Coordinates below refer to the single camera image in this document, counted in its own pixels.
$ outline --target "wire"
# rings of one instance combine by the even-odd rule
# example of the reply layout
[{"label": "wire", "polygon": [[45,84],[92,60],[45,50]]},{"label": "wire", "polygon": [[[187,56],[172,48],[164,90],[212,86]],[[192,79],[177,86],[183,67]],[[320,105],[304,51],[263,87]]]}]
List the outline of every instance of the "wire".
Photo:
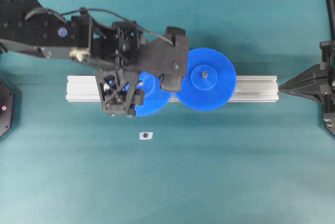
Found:
[{"label": "wire", "polygon": [[136,23],[133,23],[132,21],[130,21],[129,19],[127,19],[126,17],[123,17],[119,14],[116,14],[115,12],[113,11],[110,11],[110,10],[107,10],[107,9],[101,9],[101,8],[81,8],[81,9],[76,9],[76,10],[72,10],[72,11],[69,11],[69,12],[66,12],[66,13],[62,13],[60,14],[61,16],[66,16],[66,15],[70,15],[70,14],[74,14],[74,13],[78,13],[78,12],[82,12],[82,11],[95,11],[95,12],[104,12],[104,13],[108,13],[110,15],[113,15],[117,18],[120,18],[121,20],[133,25],[134,27],[138,28],[139,30],[142,30],[146,33],[149,33],[157,38],[160,38],[162,39],[163,41],[167,42],[168,44],[170,44],[171,46],[174,46],[172,40],[170,40],[169,38],[161,35],[161,34],[158,34],[156,32],[153,32],[151,30],[148,30],[148,29],[145,29],[143,28],[142,26],[136,24]]}]

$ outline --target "black mount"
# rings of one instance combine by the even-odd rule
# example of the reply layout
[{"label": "black mount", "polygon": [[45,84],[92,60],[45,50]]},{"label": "black mount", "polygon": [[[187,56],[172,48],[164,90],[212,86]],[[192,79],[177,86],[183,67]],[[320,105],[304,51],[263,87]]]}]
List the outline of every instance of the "black mount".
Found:
[{"label": "black mount", "polygon": [[[0,43],[0,54],[7,52]],[[12,125],[14,106],[14,92],[0,79],[0,137],[4,135]]]},{"label": "black mount", "polygon": [[147,42],[136,22],[105,26],[87,9],[65,20],[37,0],[0,0],[0,53],[15,51],[45,59],[67,59],[97,69],[102,109],[109,115],[135,116],[144,92],[137,89],[145,71],[165,91],[181,89],[189,39],[183,29],[167,27],[162,39]]},{"label": "black mount", "polygon": [[335,0],[327,0],[331,41],[320,43],[322,60],[279,87],[283,93],[308,98],[323,106],[323,123],[335,136]]}]

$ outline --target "gear teeth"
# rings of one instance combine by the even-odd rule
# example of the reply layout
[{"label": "gear teeth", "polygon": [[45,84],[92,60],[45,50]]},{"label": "gear teeth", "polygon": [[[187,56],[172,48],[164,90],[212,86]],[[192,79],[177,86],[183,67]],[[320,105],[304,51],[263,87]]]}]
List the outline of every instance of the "gear teeth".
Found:
[{"label": "gear teeth", "polygon": [[[209,54],[211,57],[206,58],[206,61],[204,60],[204,57]],[[220,68],[215,68],[214,66],[216,66],[217,61],[219,61],[220,57],[223,57],[223,65],[227,68],[224,68],[223,70],[220,70]],[[178,93],[176,93],[176,97],[179,99],[179,101],[186,107],[188,107],[191,110],[195,110],[195,111],[212,111],[212,110],[218,110],[220,109],[222,106],[224,106],[228,100],[230,99],[230,97],[232,96],[234,90],[236,89],[236,70],[234,65],[232,64],[232,62],[230,61],[229,58],[227,58],[223,53],[221,53],[218,50],[215,49],[211,49],[211,48],[206,48],[206,47],[202,47],[202,48],[196,48],[196,49],[191,49],[189,51],[189,59],[188,59],[189,65],[188,65],[188,70],[187,70],[187,77],[185,77],[185,79],[183,80],[183,86],[182,86],[182,90]],[[216,89],[218,89],[218,91],[220,91],[220,89],[224,89],[224,87],[227,87],[227,92],[223,93],[222,96],[223,98],[220,99],[213,99],[213,105],[204,105],[204,106],[199,106],[199,105],[195,105],[194,103],[196,102],[196,104],[201,104],[201,98],[202,98],[202,94],[201,94],[201,90],[195,88],[192,84],[193,81],[191,81],[191,72],[194,68],[196,68],[197,66],[201,65],[201,64],[208,64],[212,67],[214,67],[214,69],[216,71],[218,71],[220,77],[218,77],[218,80],[225,80],[225,77],[227,77],[230,82],[229,83],[218,83],[219,86],[217,86],[217,84],[215,85]],[[209,96],[210,99],[213,98],[213,96],[210,96],[210,90],[206,90],[204,91],[204,95],[205,96]],[[198,96],[201,97],[200,99],[194,99],[193,97],[191,98],[191,96],[195,96],[194,93],[198,93]]]},{"label": "gear teeth", "polygon": [[152,115],[155,115],[156,113],[160,112],[168,104],[170,98],[171,98],[171,94],[170,94],[169,99],[166,102],[164,102],[160,108],[157,108],[154,111],[149,111],[147,113],[138,113],[138,114],[136,113],[136,117],[142,118],[142,117],[150,117]]},{"label": "gear teeth", "polygon": [[143,81],[138,88],[144,91],[144,104],[135,106],[136,117],[149,117],[162,110],[172,94],[162,91],[159,87],[159,79],[147,72],[142,72],[139,80]]}]

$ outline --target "black bracket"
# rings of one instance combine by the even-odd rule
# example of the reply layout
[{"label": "black bracket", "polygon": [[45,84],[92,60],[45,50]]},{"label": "black bracket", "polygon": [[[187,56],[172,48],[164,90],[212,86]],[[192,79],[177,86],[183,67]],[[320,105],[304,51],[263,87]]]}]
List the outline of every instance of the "black bracket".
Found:
[{"label": "black bracket", "polygon": [[320,43],[322,60],[279,87],[283,93],[322,104],[323,123],[335,136],[335,0],[327,0],[331,41]]}]

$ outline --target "metal bar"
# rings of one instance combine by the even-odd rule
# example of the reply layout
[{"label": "metal bar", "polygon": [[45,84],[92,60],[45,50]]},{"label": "metal bar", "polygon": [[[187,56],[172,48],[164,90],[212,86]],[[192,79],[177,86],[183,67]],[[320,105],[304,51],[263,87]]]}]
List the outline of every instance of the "metal bar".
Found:
[{"label": "metal bar", "polygon": [[[95,76],[68,76],[66,100],[69,102],[100,102]],[[276,102],[277,76],[237,76],[237,85],[229,102]],[[172,95],[169,102],[179,102]]]}]

